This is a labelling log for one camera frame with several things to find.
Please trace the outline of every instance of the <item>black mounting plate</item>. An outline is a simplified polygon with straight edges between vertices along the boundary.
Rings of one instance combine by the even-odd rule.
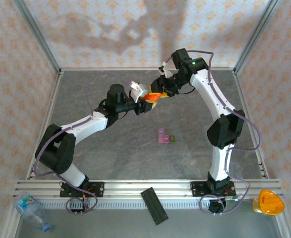
[[[211,194],[207,186],[207,181],[191,182],[190,189],[193,197],[202,197],[204,195]],[[213,195],[216,195],[218,197],[236,197],[233,181],[230,181],[227,187],[215,191]]]
[[[103,197],[105,183],[89,181],[85,184],[85,188],[82,188],[82,189],[89,190],[89,192],[95,194],[97,197]],[[83,195],[82,192],[72,188],[68,184],[64,182],[61,184],[61,189],[60,189],[60,194],[59,194],[60,197],[82,197],[82,195]]]

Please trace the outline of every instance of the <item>purple cable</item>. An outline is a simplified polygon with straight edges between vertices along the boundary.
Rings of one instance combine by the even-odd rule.
[[[227,174],[229,177],[231,177],[232,179],[239,180],[239,181],[242,181],[242,182],[248,184],[248,188],[246,189],[244,195],[242,196],[242,198],[241,198],[241,200],[238,202],[238,204],[237,204],[234,208],[232,208],[231,210],[229,210],[229,211],[226,211],[226,212],[223,212],[223,213],[212,213],[212,212],[207,212],[207,211],[205,211],[204,209],[202,209],[202,200],[203,200],[205,197],[207,197],[207,196],[213,196],[213,197],[216,197],[216,198],[218,199],[218,201],[220,201],[222,207],[224,208],[224,204],[223,204],[222,200],[221,200],[219,197],[217,197],[217,196],[215,196],[215,195],[212,195],[212,194],[206,194],[206,195],[202,196],[202,197],[200,198],[200,200],[199,200],[199,207],[200,207],[200,210],[201,210],[203,213],[210,214],[210,215],[216,215],[216,214],[217,214],[217,215],[227,214],[227,213],[230,213],[230,212],[234,211],[234,210],[235,210],[235,209],[236,209],[236,208],[241,204],[241,202],[244,200],[245,196],[248,194],[248,192],[249,192],[249,190],[250,190],[250,188],[251,188],[251,183],[250,183],[249,181],[246,181],[246,180],[241,179],[241,178],[235,178],[234,176],[232,176],[232,175],[229,174],[229,171],[226,170],[226,168],[227,168],[227,163],[228,163],[229,152],[230,152],[231,150],[239,150],[239,151],[246,151],[246,152],[249,152],[249,151],[255,151],[255,150],[259,149],[260,146],[261,146],[261,144],[262,144],[262,135],[261,135],[261,132],[260,132],[259,128],[258,128],[258,127],[253,123],[253,122],[251,122],[249,119],[247,119],[247,118],[241,116],[240,114],[238,114],[238,113],[234,112],[233,110],[231,110],[230,108],[228,108],[227,105],[225,104],[225,102],[221,99],[221,97],[220,97],[219,94],[217,93],[217,91],[216,91],[216,89],[215,89],[215,87],[214,87],[214,85],[213,85],[213,83],[212,83],[212,81],[211,81],[211,61],[212,61],[212,58],[213,58],[213,56],[214,56],[214,53],[213,53],[213,52],[207,52],[207,51],[187,51],[187,52],[196,52],[196,53],[203,53],[203,54],[210,54],[210,55],[211,55],[210,58],[209,58],[209,63],[208,63],[208,81],[209,81],[209,85],[210,85],[210,87],[212,88],[212,90],[213,90],[213,92],[215,93],[215,95],[216,95],[216,97],[218,98],[218,100],[219,100],[219,101],[221,102],[221,104],[225,107],[225,109],[227,109],[229,112],[231,112],[231,113],[234,114],[235,116],[237,116],[237,117],[243,119],[244,121],[246,121],[247,123],[249,123],[249,124],[250,124],[250,125],[251,125],[255,130],[256,130],[256,132],[257,132],[257,134],[258,134],[258,136],[259,136],[259,144],[258,144],[255,148],[252,148],[252,149],[245,149],[245,148],[238,148],[238,147],[235,148],[235,147],[231,147],[231,148],[229,148],[229,149],[227,150],[227,153],[226,153],[226,158],[225,158],[225,172],[226,172],[226,174]]]
[[[49,145],[49,144],[50,144],[50,143],[51,143],[55,138],[57,138],[58,136],[60,136],[62,133],[66,132],[66,131],[68,131],[68,130],[70,130],[70,129],[76,128],[76,127],[78,127],[78,126],[81,126],[81,125],[83,125],[83,124],[89,122],[91,119],[92,119],[92,118],[89,117],[89,118],[87,118],[86,120],[84,120],[84,121],[82,121],[82,122],[80,122],[80,123],[77,123],[77,124],[75,124],[75,125],[73,125],[73,126],[67,127],[67,128],[65,128],[65,129],[63,129],[63,130],[57,132],[57,133],[56,133],[55,135],[53,135],[53,136],[52,136],[48,141],[46,141],[46,143],[44,144],[44,146],[41,148],[41,150],[40,150],[38,156],[36,157],[36,160],[35,160],[35,163],[34,163],[34,174],[35,174],[36,176],[38,176],[38,177],[44,177],[44,176],[47,176],[47,175],[55,174],[55,172],[53,172],[53,171],[52,171],[52,172],[47,172],[47,173],[44,173],[44,174],[39,174],[39,173],[37,172],[38,162],[39,162],[40,157],[42,156],[43,152],[45,151],[45,149],[47,148],[47,146],[48,146],[48,145]],[[71,183],[69,183],[68,181],[66,181],[63,177],[61,177],[60,175],[57,175],[57,177],[59,177],[61,180],[63,180],[66,184],[68,184],[68,185],[71,186],[72,188],[74,188],[74,189],[76,189],[76,190],[78,190],[78,191],[80,191],[80,192],[87,193],[87,194],[91,195],[92,197],[94,197],[94,198],[96,199],[95,204],[94,204],[91,208],[85,210],[84,212],[81,212],[81,214],[85,214],[85,213],[87,213],[87,212],[90,212],[94,207],[96,207],[96,205],[98,204],[98,198],[96,197],[96,195],[94,195],[94,194],[91,193],[91,192],[88,192],[88,191],[85,191],[85,190],[83,190],[83,189],[80,189],[80,188],[78,188],[78,187],[75,187],[74,185],[72,185]],[[84,203],[82,200],[80,200],[78,197],[73,197],[73,198],[69,199],[69,200],[66,202],[66,210],[67,210],[67,212],[69,212],[69,213],[71,213],[71,214],[75,214],[75,215],[77,214],[77,212],[72,212],[72,211],[68,208],[68,204],[69,204],[69,202],[71,202],[71,201],[74,200],[74,199],[79,200],[79,201],[83,204],[83,206],[84,206],[85,208],[88,208],[88,205],[85,204],[85,203]]]
[[[114,74],[114,73],[110,73],[110,72],[99,72],[99,73],[97,73],[97,74],[94,76],[94,78],[96,78],[96,77],[98,77],[99,75],[102,75],[102,74],[108,74],[108,75],[114,76],[114,77],[116,77],[116,78],[118,78],[118,79],[122,80],[123,82],[126,82],[127,84],[130,85],[130,82],[129,82],[129,81],[125,80],[124,78],[121,78],[120,76],[117,76],[117,75]],[[91,103],[90,103],[90,101],[89,101],[89,88],[90,88],[90,86],[91,86],[92,83],[93,83],[93,80],[89,83],[89,85],[88,85],[88,87],[87,87],[87,89],[86,89],[87,103],[88,103],[88,106],[89,106],[89,108],[90,108],[91,114],[92,114],[93,111],[94,111],[94,109],[93,109],[93,107],[92,107],[92,105],[91,105]]]

